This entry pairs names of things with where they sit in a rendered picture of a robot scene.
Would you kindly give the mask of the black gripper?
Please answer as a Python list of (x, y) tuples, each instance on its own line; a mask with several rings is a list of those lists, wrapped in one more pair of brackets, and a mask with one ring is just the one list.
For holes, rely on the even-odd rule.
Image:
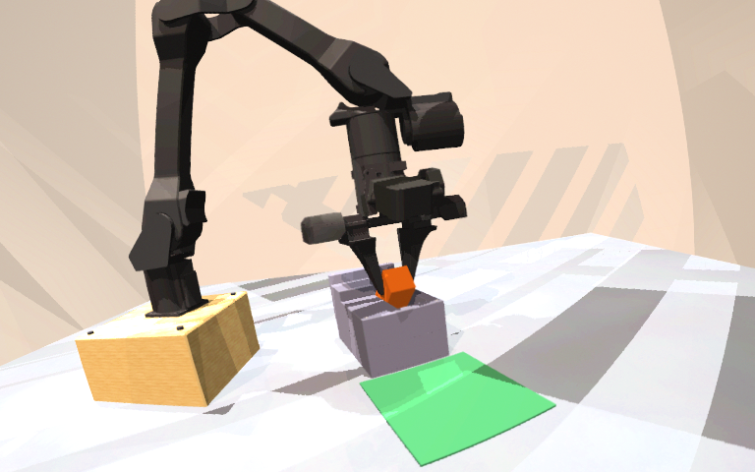
[(377, 237), (370, 236), (369, 228), (402, 223), (401, 228), (396, 228), (401, 263), (402, 266), (408, 266), (415, 281), (424, 242), (437, 228), (431, 220), (439, 217), (444, 220), (468, 217), (467, 207), (460, 195), (451, 195), (433, 201), (433, 213), (429, 215), (421, 214), (404, 221), (390, 220), (380, 212), (377, 217), (364, 217), (361, 202), (363, 172), (374, 168), (377, 177), (394, 177), (398, 170), (407, 170), (407, 164), (402, 161), (399, 152), (394, 152), (356, 158), (352, 160), (351, 166), (351, 179), (354, 180), (357, 198), (356, 211), (359, 214), (342, 216), (341, 212), (331, 212), (306, 216), (300, 225), (302, 240), (308, 245), (338, 240), (339, 244), (349, 246), (377, 293), (383, 295), (383, 281), (376, 252)]

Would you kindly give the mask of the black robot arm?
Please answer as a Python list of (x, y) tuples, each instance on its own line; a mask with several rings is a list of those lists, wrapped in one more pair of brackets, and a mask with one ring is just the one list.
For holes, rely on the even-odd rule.
[[(207, 18), (205, 14), (219, 14)], [(403, 145), (413, 151), (463, 146), (463, 115), (452, 93), (413, 95), (376, 50), (336, 38), (271, 0), (160, 0), (151, 14), (159, 60), (155, 119), (154, 175), (145, 197), (142, 232), (129, 254), (144, 271), (152, 311), (146, 318), (178, 318), (207, 304), (192, 259), (202, 235), (205, 191), (191, 177), (192, 119), (196, 68), (207, 44), (249, 27), (312, 65), (342, 101), (329, 116), (331, 127), (346, 126), (351, 160), (399, 152), (395, 118)], [(413, 96), (412, 96), (413, 95)], [(367, 175), (367, 172), (369, 173)], [(393, 221), (433, 213), (445, 197), (437, 168), (408, 177), (363, 172), (364, 217)]]

